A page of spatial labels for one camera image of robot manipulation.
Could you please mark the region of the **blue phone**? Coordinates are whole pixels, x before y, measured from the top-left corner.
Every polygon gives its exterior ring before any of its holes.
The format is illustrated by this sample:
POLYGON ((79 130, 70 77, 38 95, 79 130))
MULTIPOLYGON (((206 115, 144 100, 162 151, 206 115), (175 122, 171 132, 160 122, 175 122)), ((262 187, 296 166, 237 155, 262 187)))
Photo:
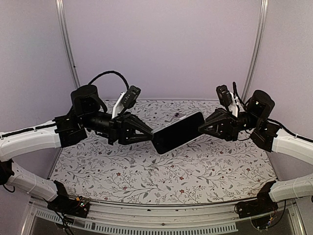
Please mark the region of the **blue phone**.
POLYGON ((152 145, 159 155, 170 152, 200 137, 202 134, 198 128, 202 124, 204 124, 204 117, 200 111, 180 117, 178 120, 155 129, 152 132, 152 145))

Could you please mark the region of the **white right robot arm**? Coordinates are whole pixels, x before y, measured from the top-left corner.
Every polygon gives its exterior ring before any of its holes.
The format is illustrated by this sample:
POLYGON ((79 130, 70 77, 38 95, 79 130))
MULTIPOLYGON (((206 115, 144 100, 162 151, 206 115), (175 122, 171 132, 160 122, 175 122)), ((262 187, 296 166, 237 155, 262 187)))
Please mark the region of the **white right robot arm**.
MULTIPOLYGON (((222 85, 216 88, 216 92, 222 108, 206 118, 198 128, 200 133, 225 141, 236 141, 239 132, 252 130, 249 139, 260 149, 313 163, 313 141, 269 118, 275 102, 266 92, 255 90, 246 103, 242 102, 236 88, 231 92, 226 85, 222 85)), ((312 193, 311 174, 287 181, 268 182, 257 194, 253 209, 256 213, 264 213, 272 203, 310 196, 312 193)))

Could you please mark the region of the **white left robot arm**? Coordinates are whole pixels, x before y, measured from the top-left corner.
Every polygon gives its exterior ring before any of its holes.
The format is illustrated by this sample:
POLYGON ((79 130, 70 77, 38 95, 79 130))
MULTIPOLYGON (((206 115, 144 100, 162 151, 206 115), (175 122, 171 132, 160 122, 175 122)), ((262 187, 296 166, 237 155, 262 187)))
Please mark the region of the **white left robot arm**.
POLYGON ((23 169, 13 158, 38 150, 76 145, 87 138, 88 131, 106 138, 109 145, 152 140, 152 129, 137 116, 127 112, 135 105, 140 92, 140 88, 129 86, 109 114, 98 95, 97 87, 84 85, 70 94, 72 106, 66 115, 55 117, 39 126, 1 133, 1 185, 17 187, 54 204, 61 212, 69 212, 73 203, 62 183, 43 179, 23 169))

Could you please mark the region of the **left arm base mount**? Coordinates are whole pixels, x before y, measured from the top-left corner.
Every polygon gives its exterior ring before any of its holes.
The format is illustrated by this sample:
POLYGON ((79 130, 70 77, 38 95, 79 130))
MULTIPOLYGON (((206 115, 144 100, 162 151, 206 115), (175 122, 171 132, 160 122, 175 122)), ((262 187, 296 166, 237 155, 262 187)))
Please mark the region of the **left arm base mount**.
POLYGON ((53 183, 57 188, 57 197, 47 202, 47 208, 65 215, 87 218, 90 209, 89 199, 83 196, 71 198, 61 182, 54 180, 53 183))

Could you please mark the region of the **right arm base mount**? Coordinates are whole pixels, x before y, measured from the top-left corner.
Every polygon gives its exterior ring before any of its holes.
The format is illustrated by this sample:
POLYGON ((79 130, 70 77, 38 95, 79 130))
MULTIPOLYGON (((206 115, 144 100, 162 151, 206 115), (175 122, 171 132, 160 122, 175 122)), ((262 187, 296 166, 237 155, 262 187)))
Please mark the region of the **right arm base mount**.
POLYGON ((276 202, 273 202, 269 196, 270 188, 276 181, 270 181, 263 185, 257 193, 256 199, 252 201, 241 201, 234 206, 234 212, 239 218, 256 216, 278 209, 276 202))

